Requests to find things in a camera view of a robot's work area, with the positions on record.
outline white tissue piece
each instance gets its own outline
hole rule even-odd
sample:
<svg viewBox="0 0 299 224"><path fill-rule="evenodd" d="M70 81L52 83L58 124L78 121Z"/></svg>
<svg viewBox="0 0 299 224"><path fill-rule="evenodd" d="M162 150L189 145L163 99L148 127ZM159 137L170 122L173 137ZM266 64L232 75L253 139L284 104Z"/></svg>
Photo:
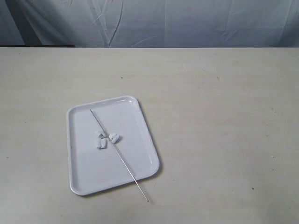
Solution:
<svg viewBox="0 0 299 224"><path fill-rule="evenodd" d="M103 139L103 138L106 137L106 135L105 135L105 133L104 133L103 130L96 130L94 133L95 133L95 135L96 135L98 138Z"/></svg>
<svg viewBox="0 0 299 224"><path fill-rule="evenodd" d="M111 140L111 142L113 144L117 142L119 137L120 137L120 135L118 133L113 133L113 134L109 135L109 139Z"/></svg>
<svg viewBox="0 0 299 224"><path fill-rule="evenodd" d="M107 147L107 139L98 139L96 142L96 147L98 149L106 148Z"/></svg>

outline metal rod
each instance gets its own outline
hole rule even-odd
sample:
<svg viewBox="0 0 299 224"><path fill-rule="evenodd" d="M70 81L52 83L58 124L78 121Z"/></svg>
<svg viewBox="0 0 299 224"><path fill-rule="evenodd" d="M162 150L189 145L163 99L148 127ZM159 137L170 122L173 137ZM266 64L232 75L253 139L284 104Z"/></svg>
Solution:
<svg viewBox="0 0 299 224"><path fill-rule="evenodd" d="M103 125L100 123L100 121L97 119L97 117L95 116L95 114L93 113L93 111L91 109L89 109L90 112L92 113L93 117L96 119L96 121L98 122L99 126L102 128L102 130L104 131L105 135L108 136L107 130L103 127ZM129 169L129 167L127 166L123 156L121 155L121 153L119 152L119 150L117 149L116 145L109 139L108 140L111 142L113 148L115 149L116 153L118 154L118 156L120 157L122 163L125 165L125 167L127 168L127 171L130 173L131 177L133 178L133 180L135 181L137 187L139 188L139 190L141 191L142 195L144 196L144 198L146 199L147 202L149 202L148 198L145 196L144 192L142 191L141 187L139 186L137 180L135 179L135 177L133 176L131 170Z"/></svg>

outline rectangular tray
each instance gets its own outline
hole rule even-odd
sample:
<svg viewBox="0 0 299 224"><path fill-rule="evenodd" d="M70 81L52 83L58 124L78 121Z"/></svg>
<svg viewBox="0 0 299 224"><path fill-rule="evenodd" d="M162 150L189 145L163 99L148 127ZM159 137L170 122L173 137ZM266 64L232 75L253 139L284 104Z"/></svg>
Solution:
<svg viewBox="0 0 299 224"><path fill-rule="evenodd" d="M121 159L108 141L106 149L97 149L95 141L100 119L108 134L118 133L116 143L137 180L155 174L159 159L135 97L123 96L78 105L66 115L71 190L88 195L132 182Z"/></svg>

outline table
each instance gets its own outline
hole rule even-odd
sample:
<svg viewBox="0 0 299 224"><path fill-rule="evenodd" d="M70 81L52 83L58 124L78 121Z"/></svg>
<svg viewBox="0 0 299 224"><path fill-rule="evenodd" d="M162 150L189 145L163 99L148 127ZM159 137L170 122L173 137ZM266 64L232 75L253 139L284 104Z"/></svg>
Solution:
<svg viewBox="0 0 299 224"><path fill-rule="evenodd" d="M161 169L81 197L75 105L139 99ZM299 223L299 49L0 49L1 223Z"/></svg>

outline white cloth backdrop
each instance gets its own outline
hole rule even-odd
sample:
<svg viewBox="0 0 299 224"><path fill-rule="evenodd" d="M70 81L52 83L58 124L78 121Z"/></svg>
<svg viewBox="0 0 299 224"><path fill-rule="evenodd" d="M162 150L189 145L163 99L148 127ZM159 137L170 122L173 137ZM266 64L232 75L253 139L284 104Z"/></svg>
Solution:
<svg viewBox="0 0 299 224"><path fill-rule="evenodd" d="M47 45L299 47L299 0L17 2Z"/></svg>

